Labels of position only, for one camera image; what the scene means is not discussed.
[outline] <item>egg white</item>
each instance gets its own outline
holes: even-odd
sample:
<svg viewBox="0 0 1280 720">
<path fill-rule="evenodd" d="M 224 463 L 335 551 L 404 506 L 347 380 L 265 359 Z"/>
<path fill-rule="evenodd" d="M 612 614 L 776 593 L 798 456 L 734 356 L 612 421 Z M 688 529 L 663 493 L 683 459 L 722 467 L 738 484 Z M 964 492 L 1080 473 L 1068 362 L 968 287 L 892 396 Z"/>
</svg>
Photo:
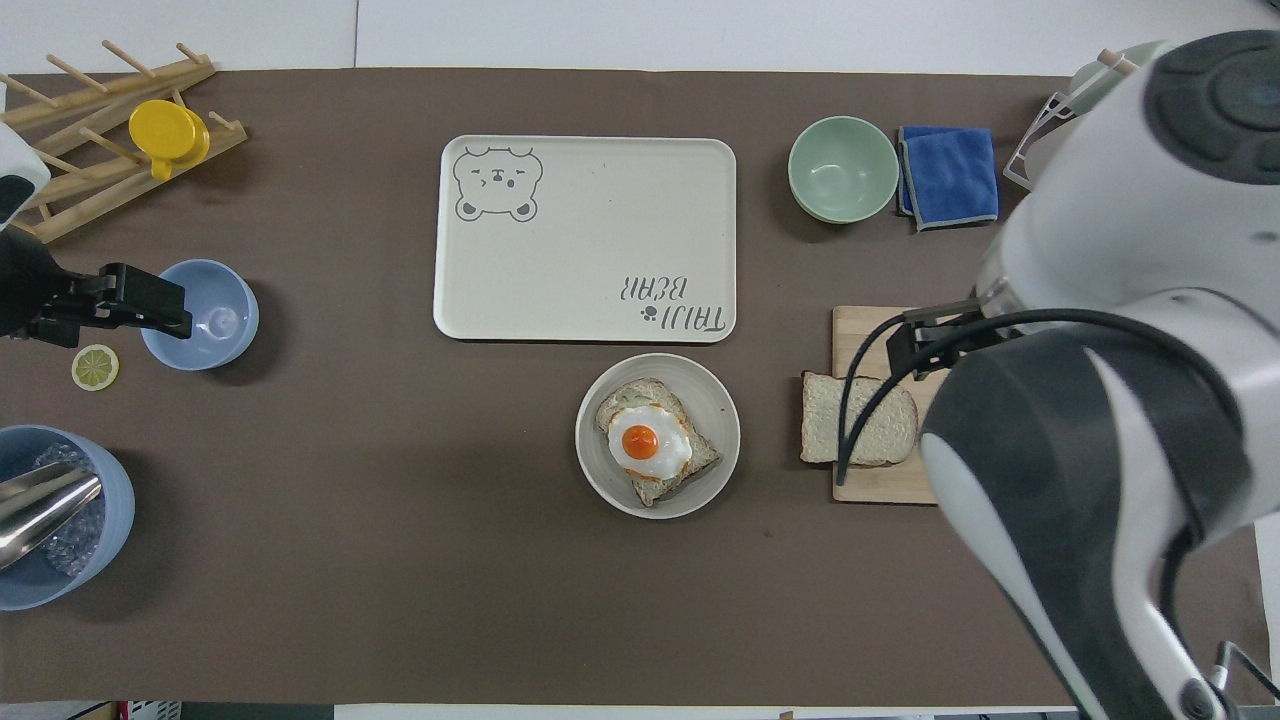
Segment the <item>egg white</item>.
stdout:
<svg viewBox="0 0 1280 720">
<path fill-rule="evenodd" d="M 658 452 L 637 460 L 622 448 L 622 436 L 634 425 L 648 425 L 658 436 Z M 689 429 L 678 418 L 657 405 L 627 407 L 609 420 L 609 454 L 628 474 L 649 480 L 667 480 L 684 473 L 694 457 Z"/>
</svg>

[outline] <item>metal scoop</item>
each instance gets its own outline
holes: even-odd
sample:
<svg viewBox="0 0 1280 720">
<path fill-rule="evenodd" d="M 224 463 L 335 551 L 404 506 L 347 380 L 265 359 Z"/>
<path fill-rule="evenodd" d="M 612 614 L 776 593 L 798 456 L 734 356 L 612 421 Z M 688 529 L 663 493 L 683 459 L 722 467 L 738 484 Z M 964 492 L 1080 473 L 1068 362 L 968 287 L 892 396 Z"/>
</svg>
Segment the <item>metal scoop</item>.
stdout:
<svg viewBox="0 0 1280 720">
<path fill-rule="evenodd" d="M 22 560 L 101 492 L 97 475 L 67 462 L 0 483 L 0 570 Z"/>
</svg>

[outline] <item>slice of bread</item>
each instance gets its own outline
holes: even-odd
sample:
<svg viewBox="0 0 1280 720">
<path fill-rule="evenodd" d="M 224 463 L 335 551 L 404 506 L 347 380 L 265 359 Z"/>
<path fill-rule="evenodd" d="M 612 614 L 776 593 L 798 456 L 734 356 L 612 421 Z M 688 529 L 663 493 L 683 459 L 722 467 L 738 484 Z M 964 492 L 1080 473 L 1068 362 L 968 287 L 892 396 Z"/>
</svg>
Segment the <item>slice of bread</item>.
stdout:
<svg viewBox="0 0 1280 720">
<path fill-rule="evenodd" d="M 640 496 L 640 502 L 645 507 L 653 507 L 654 501 L 676 492 L 685 480 L 692 479 L 719 462 L 721 454 L 712 447 L 710 441 L 698 434 L 692 420 L 685 413 L 684 404 L 667 388 L 666 383 L 657 378 L 631 380 L 611 392 L 595 410 L 595 427 L 600 428 L 600 432 L 604 434 L 608 434 L 609 420 L 613 419 L 613 415 L 627 407 L 640 407 L 643 405 L 657 405 L 675 415 L 689 429 L 689 445 L 694 451 L 685 471 L 669 480 L 653 480 L 631 475 L 631 486 L 635 488 L 636 495 Z"/>
<path fill-rule="evenodd" d="M 818 373 L 804 373 L 804 419 L 800 423 L 800 460 L 805 462 L 835 462 L 840 445 L 836 419 L 840 415 L 840 396 L 845 380 Z M 876 378 L 854 378 L 849 393 L 849 414 L 845 432 L 849 432 L 867 401 L 879 388 Z M 870 421 L 854 446 L 850 465 L 892 465 L 911 455 L 915 447 L 919 414 L 915 398 L 902 387 L 896 387 L 872 414 Z"/>
</svg>

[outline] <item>blue towel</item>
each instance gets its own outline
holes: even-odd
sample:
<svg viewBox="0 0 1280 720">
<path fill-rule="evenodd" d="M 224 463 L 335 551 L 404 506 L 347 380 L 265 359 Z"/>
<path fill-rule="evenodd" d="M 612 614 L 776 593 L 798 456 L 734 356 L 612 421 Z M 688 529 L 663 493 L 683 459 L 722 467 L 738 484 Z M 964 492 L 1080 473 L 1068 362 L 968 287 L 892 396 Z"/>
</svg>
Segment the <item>blue towel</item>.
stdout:
<svg viewBox="0 0 1280 720">
<path fill-rule="evenodd" d="M 996 150 L 986 128 L 899 128 L 899 210 L 918 229 L 995 220 Z"/>
</svg>

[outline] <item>lime slice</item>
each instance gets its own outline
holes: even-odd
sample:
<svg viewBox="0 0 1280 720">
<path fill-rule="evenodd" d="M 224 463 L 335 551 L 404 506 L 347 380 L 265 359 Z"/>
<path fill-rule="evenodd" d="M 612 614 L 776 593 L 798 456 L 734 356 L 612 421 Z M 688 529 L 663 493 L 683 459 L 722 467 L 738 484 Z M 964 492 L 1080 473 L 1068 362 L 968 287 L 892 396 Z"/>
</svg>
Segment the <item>lime slice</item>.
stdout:
<svg viewBox="0 0 1280 720">
<path fill-rule="evenodd" d="M 72 379 L 81 388 L 97 392 L 115 382 L 120 374 L 120 359 L 105 345 L 91 345 L 76 354 L 72 361 Z"/>
</svg>

